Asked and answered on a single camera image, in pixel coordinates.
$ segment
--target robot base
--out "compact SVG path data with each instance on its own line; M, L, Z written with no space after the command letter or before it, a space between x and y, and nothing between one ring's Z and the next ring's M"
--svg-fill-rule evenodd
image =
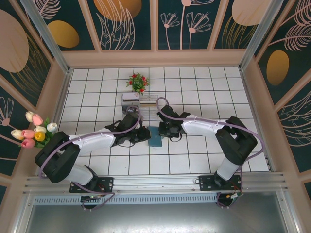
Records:
M111 193L113 188L113 177L99 177L97 179L97 184L94 188L91 190L95 192L102 192L104 193ZM70 183L70 193L88 193L87 191L84 191L83 189L76 186L74 183Z
M201 191L234 191L234 185L241 189L241 177L239 175L233 175L231 179L227 182L225 182L221 187L219 187L215 183L215 176L214 175L208 175L208 176L199 176L198 183L200 185Z

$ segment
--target grid floor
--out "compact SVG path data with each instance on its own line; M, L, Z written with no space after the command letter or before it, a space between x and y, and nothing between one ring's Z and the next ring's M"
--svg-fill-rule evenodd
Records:
M84 134L121 120L121 95L131 91L126 80L133 72L148 76L151 86L146 92L166 97L179 114L185 111L210 119L237 116L257 132L237 67L75 69L59 130ZM143 124L159 126L159 121ZM164 138L162 144L153 148L146 141L131 148L100 149L78 157L77 163L90 166L98 175L189 174L215 172L225 157L216 138L187 135L176 143ZM259 143L254 152L260 148ZM267 159L261 154L242 170L269 171Z

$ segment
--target gray metal surface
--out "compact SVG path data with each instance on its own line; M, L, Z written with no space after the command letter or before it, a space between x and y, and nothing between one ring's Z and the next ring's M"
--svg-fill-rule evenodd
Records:
M80 205L82 196L39 196L34 205ZM93 199L85 205L102 204L108 197ZM106 205L131 204L179 204L179 203L216 203L216 193L175 194L175 195L116 195Z
M113 191L117 195L202 193L200 186L195 183L195 180L200 175L202 174L114 176ZM284 176L281 172L243 173L243 192L271 192L279 190L287 190ZM38 177L29 177L23 192L24 195L32 196L72 196L69 193L69 181L51 183L49 179L40 179ZM205 191L204 193L215 193L215 191Z
M271 24L273 20L275 19L275 16L277 15L278 11L280 10L283 1L284 0L271 1L266 13L262 17L260 24L256 28L256 31L254 35L252 36L252 39L250 40L246 48L243 58L240 61L240 67L242 71L246 69L248 63L253 58L256 49L258 48L259 44L261 43L264 36L266 35L269 28L271 27Z
M246 193L230 209L215 203L34 206L28 233L286 233L275 193Z

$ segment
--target artificial flower bouquet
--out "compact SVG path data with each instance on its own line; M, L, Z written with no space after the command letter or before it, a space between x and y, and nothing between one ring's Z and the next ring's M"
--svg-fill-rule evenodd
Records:
M21 140L21 147L24 148L43 148L49 140L54 136L57 130L56 123L49 123L49 119L46 118L45 121L33 112L26 112L26 119L35 125L34 130L13 130L11 135Z
M132 86L133 91L142 95L145 91L145 87L150 86L149 79L139 73L130 76L129 81L127 81L126 83L126 87Z

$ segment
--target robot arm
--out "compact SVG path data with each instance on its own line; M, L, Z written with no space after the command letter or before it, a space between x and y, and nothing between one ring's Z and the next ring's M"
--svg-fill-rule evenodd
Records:
M92 187L97 183L97 175L87 166L75 164L78 156L100 148L109 148L120 145L126 140L130 143L137 143L148 140L150 132L142 126L126 133L113 134L111 132L124 132L136 124L138 115L128 113L122 121L117 121L105 128L94 132L92 136L83 137L84 135L66 135L64 132L58 132L45 145L35 158L35 163L42 166L48 156L60 145L69 140L80 138L63 147L58 151L43 168L44 173L52 183L58 183L62 180L77 182L81 185Z
M164 114L174 118L196 119L197 117L190 113L182 113L180 116L173 109L166 105L161 110ZM159 133L166 137L179 137L179 134L202 135L207 138L216 137L225 158L214 174L214 182L222 187L231 179L238 168L243 165L249 154L257 145L256 138L243 130L231 128L221 124L213 124L205 121L196 120L171 120L157 113L163 120L159 126ZM220 120L218 122L226 122L231 125L237 125L246 128L243 123L232 116L229 120Z

